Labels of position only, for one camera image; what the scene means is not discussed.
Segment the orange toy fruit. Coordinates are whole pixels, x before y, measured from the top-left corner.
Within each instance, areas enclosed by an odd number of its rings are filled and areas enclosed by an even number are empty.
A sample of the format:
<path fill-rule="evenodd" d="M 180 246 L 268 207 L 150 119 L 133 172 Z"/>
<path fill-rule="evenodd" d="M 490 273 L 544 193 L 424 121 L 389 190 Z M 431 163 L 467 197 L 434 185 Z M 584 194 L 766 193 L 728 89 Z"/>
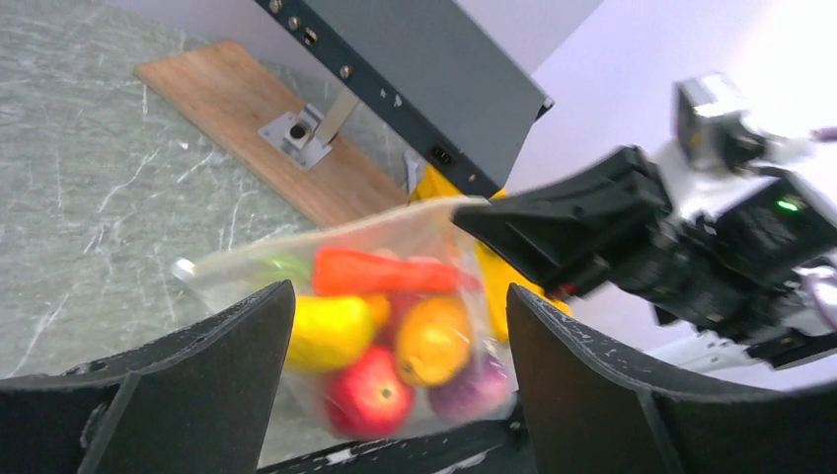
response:
<path fill-rule="evenodd" d="M 434 296 L 411 307 L 395 339 L 396 368 L 415 387 L 451 380 L 469 361 L 473 327 L 457 296 Z"/>

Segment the orange toy carrot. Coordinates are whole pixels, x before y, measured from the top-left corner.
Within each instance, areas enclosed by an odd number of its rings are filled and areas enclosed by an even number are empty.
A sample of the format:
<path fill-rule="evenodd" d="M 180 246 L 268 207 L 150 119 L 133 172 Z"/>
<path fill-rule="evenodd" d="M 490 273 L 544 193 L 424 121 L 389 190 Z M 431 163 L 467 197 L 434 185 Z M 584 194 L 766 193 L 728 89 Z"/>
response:
<path fill-rule="evenodd" d="M 398 258 L 345 247 L 323 247 L 309 256 L 285 253 L 263 259 L 247 287 L 258 290 L 283 280 L 320 296 L 483 289 L 474 274 L 431 257 Z"/>

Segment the purple toy onion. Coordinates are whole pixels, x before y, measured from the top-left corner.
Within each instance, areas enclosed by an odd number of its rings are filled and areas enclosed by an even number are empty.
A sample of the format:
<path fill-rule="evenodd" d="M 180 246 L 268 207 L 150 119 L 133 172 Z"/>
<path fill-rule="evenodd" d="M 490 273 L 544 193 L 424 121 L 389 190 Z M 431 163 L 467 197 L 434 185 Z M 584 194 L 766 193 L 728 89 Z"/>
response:
<path fill-rule="evenodd" d="M 482 419 L 511 397 L 510 377 L 495 355 L 475 355 L 449 382 L 428 391 L 432 411 L 442 419 L 467 423 Z"/>

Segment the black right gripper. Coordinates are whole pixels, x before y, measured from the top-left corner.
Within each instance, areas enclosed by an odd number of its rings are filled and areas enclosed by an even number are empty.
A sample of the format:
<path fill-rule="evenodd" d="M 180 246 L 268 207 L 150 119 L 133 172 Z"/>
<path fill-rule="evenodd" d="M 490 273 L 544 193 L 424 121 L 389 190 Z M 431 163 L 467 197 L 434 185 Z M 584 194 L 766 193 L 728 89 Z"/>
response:
<path fill-rule="evenodd" d="M 457 208 L 453 223 L 541 287 L 583 297 L 613 284 L 662 319 L 743 341 L 782 329 L 819 336 L 790 282 L 836 246 L 836 206 L 793 169 L 703 174 L 675 146 L 620 147 L 523 194 Z"/>

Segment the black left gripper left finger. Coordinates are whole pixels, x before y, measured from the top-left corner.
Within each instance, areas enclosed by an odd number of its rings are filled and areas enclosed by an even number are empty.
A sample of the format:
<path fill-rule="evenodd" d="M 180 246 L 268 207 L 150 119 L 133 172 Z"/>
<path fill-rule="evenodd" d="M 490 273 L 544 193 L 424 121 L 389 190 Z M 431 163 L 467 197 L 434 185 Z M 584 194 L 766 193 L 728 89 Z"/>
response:
<path fill-rule="evenodd" d="M 290 283 L 139 348 L 1 383 L 5 473 L 253 473 L 289 341 Z"/>

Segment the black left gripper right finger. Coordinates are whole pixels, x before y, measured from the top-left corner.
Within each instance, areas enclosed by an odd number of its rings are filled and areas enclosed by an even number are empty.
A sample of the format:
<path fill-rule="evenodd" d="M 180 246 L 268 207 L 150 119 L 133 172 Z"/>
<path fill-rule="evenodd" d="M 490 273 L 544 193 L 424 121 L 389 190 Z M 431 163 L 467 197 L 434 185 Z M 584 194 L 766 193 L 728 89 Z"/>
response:
<path fill-rule="evenodd" d="M 658 360 L 512 285 L 510 347 L 541 473 L 832 473 L 836 386 L 775 391 Z"/>

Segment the red toy apple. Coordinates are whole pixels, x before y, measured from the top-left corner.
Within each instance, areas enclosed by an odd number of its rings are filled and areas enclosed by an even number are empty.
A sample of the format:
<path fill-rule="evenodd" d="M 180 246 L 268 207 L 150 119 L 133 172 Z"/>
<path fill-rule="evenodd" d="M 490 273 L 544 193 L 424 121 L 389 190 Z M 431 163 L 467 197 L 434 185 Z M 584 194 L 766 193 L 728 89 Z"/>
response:
<path fill-rule="evenodd" d="M 395 434 L 410 417 L 415 400 L 416 390 L 400 378 L 393 353 L 375 345 L 325 385 L 328 422 L 337 434 L 353 439 Z"/>

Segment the clear dotted zip bag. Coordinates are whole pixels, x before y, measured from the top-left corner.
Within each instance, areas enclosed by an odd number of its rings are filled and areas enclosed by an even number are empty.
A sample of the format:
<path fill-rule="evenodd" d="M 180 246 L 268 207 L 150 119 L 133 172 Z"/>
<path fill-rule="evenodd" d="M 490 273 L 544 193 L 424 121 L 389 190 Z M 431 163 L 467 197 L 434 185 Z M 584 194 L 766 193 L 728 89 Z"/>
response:
<path fill-rule="evenodd" d="M 432 435 L 509 415 L 517 383 L 467 197 L 409 203 L 335 228 L 263 240 L 173 275 L 212 310 L 275 282 L 295 295 L 284 370 L 331 435 Z"/>

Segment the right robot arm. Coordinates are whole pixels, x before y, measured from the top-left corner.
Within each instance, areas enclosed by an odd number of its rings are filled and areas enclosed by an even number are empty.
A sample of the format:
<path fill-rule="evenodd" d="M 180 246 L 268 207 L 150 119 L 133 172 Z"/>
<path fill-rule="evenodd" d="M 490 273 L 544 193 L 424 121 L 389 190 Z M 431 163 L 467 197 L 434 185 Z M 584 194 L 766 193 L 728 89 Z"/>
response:
<path fill-rule="evenodd" d="M 672 357 L 711 370 L 730 349 L 774 368 L 836 349 L 836 205 L 805 166 L 698 173 L 678 146 L 621 147 L 561 182 L 458 208 L 453 223 L 553 300 L 611 284 L 698 336 Z"/>

